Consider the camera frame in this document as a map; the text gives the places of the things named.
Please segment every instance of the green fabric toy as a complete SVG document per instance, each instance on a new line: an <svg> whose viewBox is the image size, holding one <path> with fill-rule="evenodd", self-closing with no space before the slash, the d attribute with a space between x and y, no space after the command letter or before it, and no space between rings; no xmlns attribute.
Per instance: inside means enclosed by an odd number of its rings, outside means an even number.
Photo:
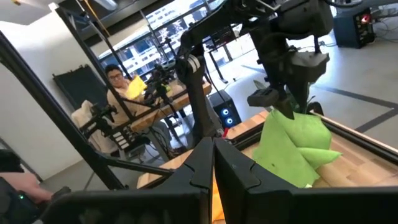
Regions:
<svg viewBox="0 0 398 224"><path fill-rule="evenodd" d="M297 187L313 185L318 167L334 161L340 152L329 150L331 133L317 116L294 113L294 120L271 111L253 160Z"/></svg>

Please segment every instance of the black robotic arm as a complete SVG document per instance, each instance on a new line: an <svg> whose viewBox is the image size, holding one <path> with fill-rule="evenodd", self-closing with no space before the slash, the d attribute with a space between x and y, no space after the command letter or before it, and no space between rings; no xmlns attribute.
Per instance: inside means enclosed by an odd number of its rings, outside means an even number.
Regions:
<svg viewBox="0 0 398 224"><path fill-rule="evenodd" d="M248 98L250 106L273 106L286 117L294 119L288 88L301 112L307 107L308 84L316 82L326 72L328 54L322 54L318 38L333 28L331 0L288 0L282 4L261 0L226 0L206 18L194 24L181 36L176 58L178 78L187 86L195 118L194 135L197 142L216 133L205 108L201 79L205 74L202 40L230 24L243 24L249 31L258 52L258 63L264 66L269 87L256 91ZM287 39L300 40L314 36L314 52L298 52Z"/></svg>

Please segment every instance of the table leg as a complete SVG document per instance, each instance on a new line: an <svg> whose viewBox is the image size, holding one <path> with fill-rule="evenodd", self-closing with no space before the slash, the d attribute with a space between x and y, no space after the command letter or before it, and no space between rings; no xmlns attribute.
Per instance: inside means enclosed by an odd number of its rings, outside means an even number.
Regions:
<svg viewBox="0 0 398 224"><path fill-rule="evenodd" d="M149 133L147 134L147 137L149 140L152 142L152 144L155 146L157 152L159 155L162 157L162 159L167 162L169 161L169 156L167 155L167 149L164 149L162 147L162 144L159 142L159 138L157 138L154 134L154 131L152 128L150 129Z"/></svg>
<svg viewBox="0 0 398 224"><path fill-rule="evenodd" d="M211 52L209 52L209 55L210 55L211 61L213 62L214 66L216 67L216 70L217 70L218 76L220 77L220 80L221 80L223 83L227 84L228 81L225 80L224 77L223 77L223 74L221 74L220 68L218 67L217 62L216 62L216 60L214 59L213 54L212 54Z"/></svg>
<svg viewBox="0 0 398 224"><path fill-rule="evenodd" d="M172 133L172 135L174 136L175 140L177 140L177 142L183 146L180 136L178 136L177 132L175 131L175 128L173 127L173 122L169 118L164 118L164 121L166 122L167 126L169 127L169 130Z"/></svg>
<svg viewBox="0 0 398 224"><path fill-rule="evenodd" d="M181 115L182 118L185 118L185 117L187 116L187 115L185 114L184 109L180 109L178 112L180 113L180 115Z"/></svg>
<svg viewBox="0 0 398 224"><path fill-rule="evenodd" d="M227 46L224 45L223 47L224 47L224 50L225 50L225 54L228 57L228 62L232 62L234 59L232 58L231 53L229 52Z"/></svg>

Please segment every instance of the wooden table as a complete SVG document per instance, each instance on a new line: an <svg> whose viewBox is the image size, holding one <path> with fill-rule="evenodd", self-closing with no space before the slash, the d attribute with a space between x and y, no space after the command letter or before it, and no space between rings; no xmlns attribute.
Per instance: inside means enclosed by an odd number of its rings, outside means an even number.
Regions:
<svg viewBox="0 0 398 224"><path fill-rule="evenodd" d="M182 91L185 90L184 86L181 86L178 84L178 81L173 81L169 85L171 87L171 91L167 93L168 97L173 97ZM203 91L205 92L205 95L210 94L211 92L211 85L209 83L203 84ZM189 97L188 93L182 95L181 97L178 97L176 99L173 99L172 106L175 108L176 111L181 110L182 108L188 106L190 104L189 102ZM166 115L172 114L173 111L169 105L163 106L161 109L157 109L153 111L150 114L145 115L144 117L138 119L137 121L133 122L131 124L131 129L133 131L142 131L143 129L148 128L151 126L154 121L160 121L161 119L164 119Z"/></svg>
<svg viewBox="0 0 398 224"><path fill-rule="evenodd" d="M268 112L263 111L251 119L238 124L228 131L227 138L233 139L251 128L264 122ZM349 129L341 124L334 122L342 128ZM343 155L330 164L326 164L317 169L321 176L313 185L313 187L364 187L364 186L387 186L398 185L398 167L377 155L343 139L342 137L332 133L331 149L342 152ZM381 142L377 142L397 151L393 147L386 146ZM257 148L258 143L246 148L242 151L248 157L252 156L253 149ZM166 162L160 167L165 169L176 169L180 167L191 151L188 151L171 161ZM139 177L137 188L158 179L159 175L143 174Z"/></svg>

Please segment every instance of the computer tower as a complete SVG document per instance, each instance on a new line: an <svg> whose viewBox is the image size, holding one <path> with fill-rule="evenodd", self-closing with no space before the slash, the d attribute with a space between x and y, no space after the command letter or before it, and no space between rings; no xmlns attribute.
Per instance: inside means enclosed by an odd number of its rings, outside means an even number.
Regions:
<svg viewBox="0 0 398 224"><path fill-rule="evenodd" d="M374 41L370 8L342 11L333 18L333 31L339 47L360 49Z"/></svg>
<svg viewBox="0 0 398 224"><path fill-rule="evenodd" d="M234 101L224 90L221 90L220 93L212 94L210 102L220 117L223 128L232 128L242 122Z"/></svg>

